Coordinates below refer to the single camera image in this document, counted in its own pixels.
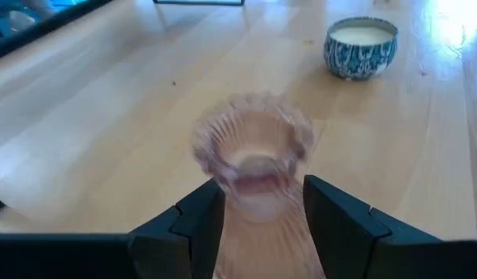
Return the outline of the blue patterned candle tin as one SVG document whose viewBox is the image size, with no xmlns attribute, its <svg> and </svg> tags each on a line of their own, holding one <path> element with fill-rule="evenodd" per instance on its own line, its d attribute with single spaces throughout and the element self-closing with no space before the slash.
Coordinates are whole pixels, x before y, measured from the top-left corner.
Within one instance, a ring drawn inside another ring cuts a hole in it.
<svg viewBox="0 0 477 279">
<path fill-rule="evenodd" d="M 345 80 L 367 81 L 393 61 L 398 28 L 369 16 L 339 20 L 327 29 L 323 58 L 328 71 Z"/>
</svg>

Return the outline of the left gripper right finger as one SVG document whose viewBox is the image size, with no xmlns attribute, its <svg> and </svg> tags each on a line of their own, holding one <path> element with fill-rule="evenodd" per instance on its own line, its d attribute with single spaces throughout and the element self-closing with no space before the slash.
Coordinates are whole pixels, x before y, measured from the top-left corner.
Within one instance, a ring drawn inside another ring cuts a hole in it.
<svg viewBox="0 0 477 279">
<path fill-rule="evenodd" d="M 303 202 L 327 279 L 417 279 L 411 246 L 440 240 L 325 180 L 306 175 Z"/>
</svg>

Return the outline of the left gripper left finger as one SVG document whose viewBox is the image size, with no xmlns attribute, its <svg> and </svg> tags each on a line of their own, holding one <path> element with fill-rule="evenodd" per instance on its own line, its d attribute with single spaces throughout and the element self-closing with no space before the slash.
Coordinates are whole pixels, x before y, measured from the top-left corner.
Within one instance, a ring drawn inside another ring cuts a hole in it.
<svg viewBox="0 0 477 279">
<path fill-rule="evenodd" d="M 139 279 L 213 279 L 225 194 L 209 180 L 130 232 Z"/>
</svg>

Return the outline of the small wooden shelf black frame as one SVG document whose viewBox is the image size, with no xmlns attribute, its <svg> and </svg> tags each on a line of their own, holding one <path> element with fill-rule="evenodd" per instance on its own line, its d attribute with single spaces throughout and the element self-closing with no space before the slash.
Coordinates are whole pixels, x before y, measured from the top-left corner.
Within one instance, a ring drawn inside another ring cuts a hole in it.
<svg viewBox="0 0 477 279">
<path fill-rule="evenodd" d="M 228 5 L 243 6 L 246 0 L 152 0 L 155 4 L 168 5 Z"/>
</svg>

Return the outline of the black table edge rail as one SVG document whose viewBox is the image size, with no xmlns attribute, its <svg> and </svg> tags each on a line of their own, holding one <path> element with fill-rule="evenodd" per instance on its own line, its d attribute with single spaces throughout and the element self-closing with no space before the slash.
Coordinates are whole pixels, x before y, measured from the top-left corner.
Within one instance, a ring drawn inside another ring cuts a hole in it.
<svg viewBox="0 0 477 279">
<path fill-rule="evenodd" d="M 113 0 L 0 0 L 0 58 Z"/>
</svg>

